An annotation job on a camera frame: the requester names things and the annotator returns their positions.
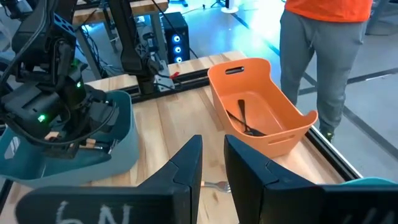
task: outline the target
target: floor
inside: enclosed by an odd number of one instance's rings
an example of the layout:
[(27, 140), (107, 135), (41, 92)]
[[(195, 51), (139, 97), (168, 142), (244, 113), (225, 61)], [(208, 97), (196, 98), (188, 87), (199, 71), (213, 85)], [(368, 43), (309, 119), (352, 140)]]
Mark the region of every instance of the floor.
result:
[[(279, 19), (284, 3), (280, 0), (241, 0), (235, 14), (221, 12), (215, 0), (188, 0), (189, 7), (171, 4), (167, 12), (181, 11), (189, 25), (190, 46), (199, 56), (241, 50), (248, 57), (270, 61), (272, 79), (279, 84)], [(91, 28), (100, 57), (120, 68), (100, 24)], [(398, 34), (366, 36), (347, 86), (344, 116), (333, 144), (364, 176), (378, 176), (398, 182)], [(84, 60), (80, 53), (76, 55)], [(316, 109), (316, 56), (301, 84), (297, 108), (302, 113)], [(117, 69), (109, 71), (117, 75)], [(90, 69), (86, 82), (92, 81)]]

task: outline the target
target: orange basket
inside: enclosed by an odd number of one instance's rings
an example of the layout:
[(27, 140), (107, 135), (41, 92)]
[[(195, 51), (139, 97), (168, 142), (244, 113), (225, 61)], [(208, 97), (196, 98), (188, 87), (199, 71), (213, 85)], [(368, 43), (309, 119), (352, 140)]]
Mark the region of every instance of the orange basket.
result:
[[(227, 134), (232, 134), (267, 157), (288, 154), (318, 118), (303, 116), (271, 80), (267, 60), (248, 58), (226, 62), (208, 71), (214, 107)], [(245, 102), (246, 124), (265, 136), (244, 134), (238, 100)], [(227, 110), (241, 122), (236, 121)]]

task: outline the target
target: green led light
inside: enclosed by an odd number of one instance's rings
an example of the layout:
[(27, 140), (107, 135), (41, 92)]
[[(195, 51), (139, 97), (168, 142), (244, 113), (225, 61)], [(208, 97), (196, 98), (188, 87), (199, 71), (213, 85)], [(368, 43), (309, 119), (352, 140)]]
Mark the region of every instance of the green led light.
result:
[(37, 118), (39, 120), (39, 122), (43, 122), (45, 120), (45, 115), (42, 114), (39, 116), (39, 118)]

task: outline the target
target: teal bin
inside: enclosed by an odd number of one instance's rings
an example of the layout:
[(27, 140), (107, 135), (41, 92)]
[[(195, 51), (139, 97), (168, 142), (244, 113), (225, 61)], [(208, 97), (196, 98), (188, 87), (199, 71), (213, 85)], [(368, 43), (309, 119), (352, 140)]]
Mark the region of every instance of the teal bin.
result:
[(394, 183), (391, 180), (379, 177), (365, 177), (362, 179), (347, 181), (345, 183), (342, 183), (341, 185), (394, 185), (394, 184), (396, 183)]
[(117, 145), (109, 154), (80, 149), (74, 159), (45, 157), (41, 147), (30, 144), (7, 128), (0, 139), (0, 175), (37, 188), (81, 185), (129, 171), (139, 158), (139, 140), (131, 97), (124, 91), (108, 92), (107, 97), (114, 100), (119, 108), (116, 124), (110, 133), (97, 133), (91, 138), (117, 140)]

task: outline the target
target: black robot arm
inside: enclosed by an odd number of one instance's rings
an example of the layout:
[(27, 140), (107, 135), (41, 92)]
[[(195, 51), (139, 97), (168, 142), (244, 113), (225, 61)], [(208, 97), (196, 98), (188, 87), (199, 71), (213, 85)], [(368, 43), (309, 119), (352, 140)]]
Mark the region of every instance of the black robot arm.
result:
[[(1, 119), (46, 155), (69, 159), (92, 134), (109, 132), (118, 115), (103, 91), (84, 85), (81, 66), (72, 66), (73, 16), (56, 12), (73, 15), (75, 5), (76, 0), (39, 1), (14, 35), (16, 56), (0, 79)], [(22, 83), (11, 92), (5, 89), (9, 75)], [(46, 140), (52, 131), (58, 136)]]

